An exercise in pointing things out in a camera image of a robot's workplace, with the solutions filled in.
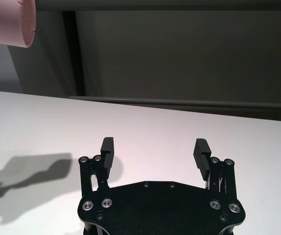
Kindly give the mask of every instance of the pink cup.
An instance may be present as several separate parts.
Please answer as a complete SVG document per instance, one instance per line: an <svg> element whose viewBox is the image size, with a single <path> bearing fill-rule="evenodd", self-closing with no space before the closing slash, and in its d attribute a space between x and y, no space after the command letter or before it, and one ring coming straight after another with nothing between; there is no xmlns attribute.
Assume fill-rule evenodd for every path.
<svg viewBox="0 0 281 235"><path fill-rule="evenodd" d="M29 47L35 27L35 0L0 0L0 44Z"/></svg>

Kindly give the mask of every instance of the white tabletop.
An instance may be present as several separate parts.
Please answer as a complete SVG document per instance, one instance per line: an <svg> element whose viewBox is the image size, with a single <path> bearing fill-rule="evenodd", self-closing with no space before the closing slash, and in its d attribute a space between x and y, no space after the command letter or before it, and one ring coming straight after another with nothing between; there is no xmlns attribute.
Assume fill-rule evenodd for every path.
<svg viewBox="0 0 281 235"><path fill-rule="evenodd" d="M246 218L234 234L281 234L281 121L0 92L0 235L82 235L77 159L104 137L115 140L111 187L201 188L192 152L205 138L213 156L235 161Z"/></svg>

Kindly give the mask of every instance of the silver screw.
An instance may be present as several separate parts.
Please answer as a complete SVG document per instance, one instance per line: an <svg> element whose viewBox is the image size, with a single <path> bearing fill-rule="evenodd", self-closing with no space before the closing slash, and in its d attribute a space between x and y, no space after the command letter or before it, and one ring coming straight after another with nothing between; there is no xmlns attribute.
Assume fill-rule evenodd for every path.
<svg viewBox="0 0 281 235"><path fill-rule="evenodd" d="M212 161L213 163L218 163L218 162L219 162L219 159L216 158L216 157L212 157L212 158L211 158L211 161Z"/></svg>
<svg viewBox="0 0 281 235"><path fill-rule="evenodd" d="M101 160L101 156L100 155L97 155L94 157L95 161L100 161Z"/></svg>
<svg viewBox="0 0 281 235"><path fill-rule="evenodd" d="M101 202L102 207L108 208L112 205L112 200L109 198L103 199Z"/></svg>
<svg viewBox="0 0 281 235"><path fill-rule="evenodd" d="M231 203L229 204L230 211L234 213L240 213L240 208L237 204Z"/></svg>
<svg viewBox="0 0 281 235"><path fill-rule="evenodd" d="M93 208L94 204L92 201L86 201L83 203L82 205L82 209L85 210L85 211L89 211Z"/></svg>
<svg viewBox="0 0 281 235"><path fill-rule="evenodd" d="M234 162L231 159L225 160L225 163L228 164L228 165L233 165L234 164Z"/></svg>
<svg viewBox="0 0 281 235"><path fill-rule="evenodd" d="M218 209L221 208L220 203L217 202L217 201L211 201L211 202L210 202L210 206L211 206L211 208L213 208L213 209L215 209L215 210L218 210Z"/></svg>
<svg viewBox="0 0 281 235"><path fill-rule="evenodd" d="M86 157L82 157L81 159L80 159L80 161L82 162L82 163L84 163L84 162L87 162L87 158Z"/></svg>

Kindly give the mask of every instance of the screw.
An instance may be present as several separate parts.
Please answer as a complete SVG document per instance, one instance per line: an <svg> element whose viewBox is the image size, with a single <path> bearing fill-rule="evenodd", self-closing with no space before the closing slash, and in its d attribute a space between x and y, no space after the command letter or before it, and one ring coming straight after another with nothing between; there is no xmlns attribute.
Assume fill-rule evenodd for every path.
<svg viewBox="0 0 281 235"><path fill-rule="evenodd" d="M218 210L221 208L221 205L218 201L211 201L210 202L210 206L211 208L215 209L215 210Z"/></svg>
<svg viewBox="0 0 281 235"><path fill-rule="evenodd" d="M98 214L96 215L96 217L97 217L97 219L102 219L102 213L98 213Z"/></svg>
<svg viewBox="0 0 281 235"><path fill-rule="evenodd" d="M216 158L216 157L212 157L212 158L211 158L211 161L212 161L213 163L218 163L218 162L219 162L219 159Z"/></svg>
<svg viewBox="0 0 281 235"><path fill-rule="evenodd" d="M228 221L228 216L226 214L222 214L222 215L219 216L219 219L222 222L227 222Z"/></svg>
<svg viewBox="0 0 281 235"><path fill-rule="evenodd" d="M225 163L228 164L228 165L233 165L234 164L234 162L231 159L225 160Z"/></svg>
<svg viewBox="0 0 281 235"><path fill-rule="evenodd" d="M100 155L97 155L94 157L95 161L100 161L101 160L101 156Z"/></svg>
<svg viewBox="0 0 281 235"><path fill-rule="evenodd" d="M85 210L85 211L89 211L93 208L94 204L92 201L86 201L83 203L82 205L82 209Z"/></svg>
<svg viewBox="0 0 281 235"><path fill-rule="evenodd" d="M229 208L230 208L230 211L234 212L234 213L240 213L240 208L237 204L235 203L231 203L229 204Z"/></svg>
<svg viewBox="0 0 281 235"><path fill-rule="evenodd" d="M112 205L112 200L109 198L103 199L101 202L102 207L108 208Z"/></svg>
<svg viewBox="0 0 281 235"><path fill-rule="evenodd" d="M80 159L80 161L82 162L82 163L84 163L84 162L87 162L87 157L82 157L81 159Z"/></svg>

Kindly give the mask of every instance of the black mounting plate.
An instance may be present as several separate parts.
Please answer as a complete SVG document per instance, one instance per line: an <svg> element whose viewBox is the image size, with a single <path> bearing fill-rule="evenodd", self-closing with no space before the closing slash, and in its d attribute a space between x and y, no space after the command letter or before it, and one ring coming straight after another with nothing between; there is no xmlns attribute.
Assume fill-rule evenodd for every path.
<svg viewBox="0 0 281 235"><path fill-rule="evenodd" d="M113 202L109 208L101 206L105 198ZM220 210L210 207L213 199L220 201ZM82 204L88 200L94 207L84 211ZM230 203L238 204L241 212L231 212ZM227 221L220 220L222 214ZM218 235L245 219L241 203L228 201L221 193L154 181L111 188L107 193L94 191L82 198L78 215L84 223L100 226L110 235Z"/></svg>

